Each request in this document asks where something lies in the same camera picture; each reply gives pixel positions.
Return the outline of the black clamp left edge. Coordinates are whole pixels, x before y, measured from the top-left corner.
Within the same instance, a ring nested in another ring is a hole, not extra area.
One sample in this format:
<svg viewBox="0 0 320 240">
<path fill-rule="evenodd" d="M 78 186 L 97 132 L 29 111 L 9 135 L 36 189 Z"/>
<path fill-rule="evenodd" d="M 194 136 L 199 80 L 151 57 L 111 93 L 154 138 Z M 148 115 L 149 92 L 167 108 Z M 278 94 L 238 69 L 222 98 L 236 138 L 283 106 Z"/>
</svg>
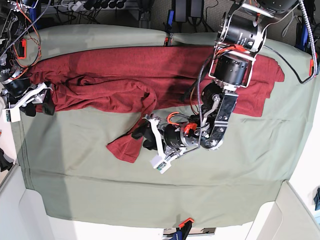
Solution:
<svg viewBox="0 0 320 240">
<path fill-rule="evenodd" d="M 5 158 L 4 151 L 0 148 L 0 171 L 9 171 L 13 167 L 12 162 L 8 162 Z"/>
</svg>

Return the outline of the white bin bottom right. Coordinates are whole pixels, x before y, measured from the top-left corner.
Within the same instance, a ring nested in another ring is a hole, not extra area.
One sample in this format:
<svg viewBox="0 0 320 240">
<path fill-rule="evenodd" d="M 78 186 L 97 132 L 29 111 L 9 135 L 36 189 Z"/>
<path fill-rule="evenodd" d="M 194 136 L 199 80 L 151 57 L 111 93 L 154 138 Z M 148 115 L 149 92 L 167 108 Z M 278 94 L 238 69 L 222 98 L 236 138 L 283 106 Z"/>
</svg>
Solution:
<svg viewBox="0 0 320 240">
<path fill-rule="evenodd" d="M 275 201 L 264 203 L 247 240 L 318 240 L 320 226 L 289 181 L 284 181 Z"/>
</svg>

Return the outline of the white bin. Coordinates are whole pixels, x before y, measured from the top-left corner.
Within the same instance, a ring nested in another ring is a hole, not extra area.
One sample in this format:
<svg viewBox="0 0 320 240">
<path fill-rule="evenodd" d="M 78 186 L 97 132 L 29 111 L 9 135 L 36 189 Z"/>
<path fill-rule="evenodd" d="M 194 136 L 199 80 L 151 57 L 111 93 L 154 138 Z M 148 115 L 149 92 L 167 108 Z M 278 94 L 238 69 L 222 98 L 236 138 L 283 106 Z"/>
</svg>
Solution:
<svg viewBox="0 0 320 240">
<path fill-rule="evenodd" d="M 318 240 L 320 226 L 289 181 L 284 181 L 275 201 L 264 203 L 247 240 Z"/>
<path fill-rule="evenodd" d="M 25 186 L 22 169 L 13 168 L 0 184 L 2 240 L 76 240 L 73 222 L 47 215 L 43 198 Z"/>
</svg>

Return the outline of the white bin bottom left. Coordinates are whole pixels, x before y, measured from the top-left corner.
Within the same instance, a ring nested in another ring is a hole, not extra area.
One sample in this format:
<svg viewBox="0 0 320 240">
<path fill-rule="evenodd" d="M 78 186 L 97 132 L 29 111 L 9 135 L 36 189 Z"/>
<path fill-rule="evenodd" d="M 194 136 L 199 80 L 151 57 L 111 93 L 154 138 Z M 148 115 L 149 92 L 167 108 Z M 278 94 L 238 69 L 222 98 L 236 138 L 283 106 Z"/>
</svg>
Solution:
<svg viewBox="0 0 320 240">
<path fill-rule="evenodd" d="M 73 222 L 47 215 L 43 198 L 25 186 L 22 169 L 13 168 L 0 184 L 2 240 L 76 240 Z"/>
</svg>

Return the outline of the white power strip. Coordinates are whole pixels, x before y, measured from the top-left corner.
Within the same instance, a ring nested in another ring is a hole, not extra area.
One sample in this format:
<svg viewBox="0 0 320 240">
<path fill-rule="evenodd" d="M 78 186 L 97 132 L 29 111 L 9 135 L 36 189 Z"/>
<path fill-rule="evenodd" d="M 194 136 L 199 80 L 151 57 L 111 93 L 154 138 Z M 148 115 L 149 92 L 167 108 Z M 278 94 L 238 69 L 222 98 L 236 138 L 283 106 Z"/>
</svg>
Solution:
<svg viewBox="0 0 320 240">
<path fill-rule="evenodd" d="M 72 12 L 81 12 L 83 11 L 84 8 L 84 1 L 78 0 L 76 2 L 70 1 L 70 2 L 66 2 L 65 0 L 62 0 L 60 5 L 64 8 L 66 8 L 68 11 L 72 11 Z"/>
</svg>

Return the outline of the red long-sleeve T-shirt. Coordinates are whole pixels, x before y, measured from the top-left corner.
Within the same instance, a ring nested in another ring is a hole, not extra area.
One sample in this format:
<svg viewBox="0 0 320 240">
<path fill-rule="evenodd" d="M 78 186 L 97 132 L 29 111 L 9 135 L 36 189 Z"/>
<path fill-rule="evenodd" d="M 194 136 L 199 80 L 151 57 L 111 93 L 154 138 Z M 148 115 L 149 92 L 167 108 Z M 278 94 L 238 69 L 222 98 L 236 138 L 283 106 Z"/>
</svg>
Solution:
<svg viewBox="0 0 320 240">
<path fill-rule="evenodd" d="M 93 107 L 112 113 L 141 113 L 180 107 L 180 97 L 198 77 L 209 46 L 151 46 L 95 49 L 56 56 L 38 62 L 28 70 L 33 84 L 51 82 L 55 111 Z M 270 57 L 258 55 L 249 87 L 240 88 L 236 114 L 261 117 L 265 100 L 275 82 L 285 74 Z M 130 134 L 108 143 L 106 148 L 119 160 L 134 163 L 142 139 Z"/>
</svg>

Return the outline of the metal table leg bracket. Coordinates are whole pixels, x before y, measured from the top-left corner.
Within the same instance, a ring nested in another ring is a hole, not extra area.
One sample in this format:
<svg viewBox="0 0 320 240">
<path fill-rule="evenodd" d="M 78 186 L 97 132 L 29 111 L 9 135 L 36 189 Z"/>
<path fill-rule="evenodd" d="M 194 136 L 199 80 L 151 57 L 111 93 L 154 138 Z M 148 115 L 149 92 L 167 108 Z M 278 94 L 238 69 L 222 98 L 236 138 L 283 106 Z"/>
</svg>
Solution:
<svg viewBox="0 0 320 240">
<path fill-rule="evenodd" d="M 138 15 L 138 24 L 140 28 L 151 28 L 151 11 L 149 9 L 140 9 Z"/>
</svg>

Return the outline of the blue clamp top right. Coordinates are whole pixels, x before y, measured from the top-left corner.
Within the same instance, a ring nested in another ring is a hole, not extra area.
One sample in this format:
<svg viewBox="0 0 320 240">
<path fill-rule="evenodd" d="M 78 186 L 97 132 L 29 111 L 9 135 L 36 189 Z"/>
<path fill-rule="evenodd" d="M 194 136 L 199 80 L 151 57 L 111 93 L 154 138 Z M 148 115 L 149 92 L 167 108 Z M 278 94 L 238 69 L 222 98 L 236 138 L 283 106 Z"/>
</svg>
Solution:
<svg viewBox="0 0 320 240">
<path fill-rule="evenodd" d="M 297 23 L 296 25 L 295 47 L 303 52 L 310 51 L 308 31 L 306 25 L 303 23 Z"/>
</svg>

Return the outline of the blue clamp top middle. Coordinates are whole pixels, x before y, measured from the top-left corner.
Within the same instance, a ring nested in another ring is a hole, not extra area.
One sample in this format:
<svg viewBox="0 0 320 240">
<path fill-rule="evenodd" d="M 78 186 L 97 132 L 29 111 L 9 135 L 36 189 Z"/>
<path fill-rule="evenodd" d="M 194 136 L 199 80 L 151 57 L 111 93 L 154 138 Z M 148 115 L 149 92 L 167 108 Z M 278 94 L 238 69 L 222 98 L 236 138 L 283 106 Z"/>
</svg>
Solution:
<svg viewBox="0 0 320 240">
<path fill-rule="evenodd" d="M 167 20 L 165 23 L 165 32 L 167 34 L 165 40 L 164 40 L 164 47 L 170 47 L 172 45 L 172 26 L 173 26 L 173 19 L 174 19 L 174 10 L 170 9 L 167 14 Z"/>
</svg>

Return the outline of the orange black clamp left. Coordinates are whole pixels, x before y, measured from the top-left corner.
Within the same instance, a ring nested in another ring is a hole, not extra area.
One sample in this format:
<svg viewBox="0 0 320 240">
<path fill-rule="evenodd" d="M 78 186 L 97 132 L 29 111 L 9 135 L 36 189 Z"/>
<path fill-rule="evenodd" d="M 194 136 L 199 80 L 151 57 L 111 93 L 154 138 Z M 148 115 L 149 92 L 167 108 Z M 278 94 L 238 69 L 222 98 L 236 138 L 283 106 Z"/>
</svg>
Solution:
<svg viewBox="0 0 320 240">
<path fill-rule="evenodd" d="M 24 60 L 27 57 L 27 41 L 22 39 L 19 45 L 18 59 Z"/>
</svg>

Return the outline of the blue cloth right edge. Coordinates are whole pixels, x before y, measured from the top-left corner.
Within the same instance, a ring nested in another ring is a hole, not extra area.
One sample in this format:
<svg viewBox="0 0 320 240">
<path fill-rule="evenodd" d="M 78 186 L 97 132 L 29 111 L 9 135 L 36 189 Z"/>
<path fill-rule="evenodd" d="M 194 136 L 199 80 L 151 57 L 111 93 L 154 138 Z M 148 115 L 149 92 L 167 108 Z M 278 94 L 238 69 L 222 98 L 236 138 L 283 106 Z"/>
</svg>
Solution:
<svg viewBox="0 0 320 240">
<path fill-rule="evenodd" d="M 314 210 L 319 211 L 320 210 L 320 187 L 317 188 L 313 201 L 315 204 Z"/>
</svg>

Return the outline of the blue orange clamp bottom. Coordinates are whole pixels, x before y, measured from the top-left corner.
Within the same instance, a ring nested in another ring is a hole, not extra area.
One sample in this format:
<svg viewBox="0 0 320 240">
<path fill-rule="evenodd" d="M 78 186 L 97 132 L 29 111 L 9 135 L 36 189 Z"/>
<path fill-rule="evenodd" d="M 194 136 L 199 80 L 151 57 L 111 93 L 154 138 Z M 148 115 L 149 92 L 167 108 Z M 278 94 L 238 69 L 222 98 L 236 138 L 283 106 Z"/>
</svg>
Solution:
<svg viewBox="0 0 320 240">
<path fill-rule="evenodd" d="M 193 223 L 194 220 L 191 217 L 181 222 L 178 225 L 178 228 L 176 228 L 176 232 L 172 234 L 170 240 L 186 240 L 192 229 Z"/>
</svg>

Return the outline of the green table cloth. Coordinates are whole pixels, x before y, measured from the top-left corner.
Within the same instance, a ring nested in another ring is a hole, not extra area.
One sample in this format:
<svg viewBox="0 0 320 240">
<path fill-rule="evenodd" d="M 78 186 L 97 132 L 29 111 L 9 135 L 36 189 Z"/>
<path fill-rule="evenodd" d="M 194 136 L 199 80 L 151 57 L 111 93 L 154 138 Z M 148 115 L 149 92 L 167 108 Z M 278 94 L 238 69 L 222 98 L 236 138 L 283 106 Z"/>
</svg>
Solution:
<svg viewBox="0 0 320 240">
<path fill-rule="evenodd" d="M 113 25 L 42 29 L 42 61 L 98 50 L 165 47 L 159 30 Z M 178 33 L 171 47 L 211 47 L 214 33 Z M 266 98 L 262 116 L 232 113 L 223 145 L 200 148 L 172 162 L 161 174 L 141 146 L 134 163 L 116 158 L 107 144 L 140 120 L 140 112 L 94 107 L 23 115 L 12 124 L 25 187 L 38 192 L 46 213 L 64 220 L 130 227 L 167 228 L 193 218 L 199 227 L 252 221 L 261 205 L 275 200 L 294 172 L 313 126 L 320 91 L 309 74 L 310 55 L 268 39 L 259 55 L 284 73 Z"/>
</svg>

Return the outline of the orange clamp right edge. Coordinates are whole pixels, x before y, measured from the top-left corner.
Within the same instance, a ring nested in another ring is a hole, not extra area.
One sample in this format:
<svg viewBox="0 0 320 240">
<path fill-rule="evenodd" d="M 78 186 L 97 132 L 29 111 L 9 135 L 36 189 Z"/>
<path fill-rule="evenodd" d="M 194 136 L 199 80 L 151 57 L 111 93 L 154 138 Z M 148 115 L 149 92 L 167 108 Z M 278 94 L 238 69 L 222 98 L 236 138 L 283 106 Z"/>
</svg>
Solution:
<svg viewBox="0 0 320 240">
<path fill-rule="evenodd" d="M 313 59 L 311 59 L 310 60 L 310 65 L 309 65 L 309 76 L 311 76 L 313 74 L 314 69 L 315 69 L 314 61 L 313 61 Z M 318 75 L 319 72 L 320 72 L 320 61 L 318 60 L 317 61 L 317 71 L 316 71 L 315 75 Z"/>
</svg>

